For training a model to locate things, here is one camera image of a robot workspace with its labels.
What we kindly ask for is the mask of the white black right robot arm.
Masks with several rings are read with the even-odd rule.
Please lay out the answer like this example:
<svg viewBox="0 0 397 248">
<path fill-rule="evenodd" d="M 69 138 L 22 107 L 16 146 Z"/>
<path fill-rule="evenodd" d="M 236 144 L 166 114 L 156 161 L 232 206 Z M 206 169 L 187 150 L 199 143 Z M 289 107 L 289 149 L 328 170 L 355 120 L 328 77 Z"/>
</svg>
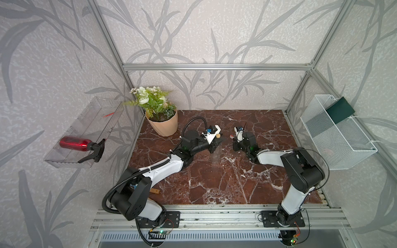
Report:
<svg viewBox="0 0 397 248">
<path fill-rule="evenodd" d="M 242 150 L 252 163 L 279 166 L 286 170 L 291 186 L 276 212 L 277 225 L 282 227 L 289 227 L 300 219 L 305 199 L 326 177 L 323 169 L 304 148 L 283 151 L 261 149 L 255 135 L 242 127 L 235 128 L 233 150 Z"/>
</svg>

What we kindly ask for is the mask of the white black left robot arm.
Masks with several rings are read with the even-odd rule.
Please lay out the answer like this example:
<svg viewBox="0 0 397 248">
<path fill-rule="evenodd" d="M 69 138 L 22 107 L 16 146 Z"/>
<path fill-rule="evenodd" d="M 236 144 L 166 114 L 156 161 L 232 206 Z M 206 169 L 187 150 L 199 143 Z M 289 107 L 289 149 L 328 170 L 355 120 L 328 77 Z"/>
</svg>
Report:
<svg viewBox="0 0 397 248">
<path fill-rule="evenodd" d="M 202 134 L 188 130 L 182 135 L 180 144 L 165 159 L 140 169 L 126 169 L 103 198 L 103 209 L 108 213 L 123 215 L 128 221 L 145 218 L 162 224 L 166 209 L 150 199 L 151 188 L 170 175 L 186 169 L 196 154 L 205 150 L 214 153 L 223 140 L 218 125 L 210 126 Z"/>
</svg>

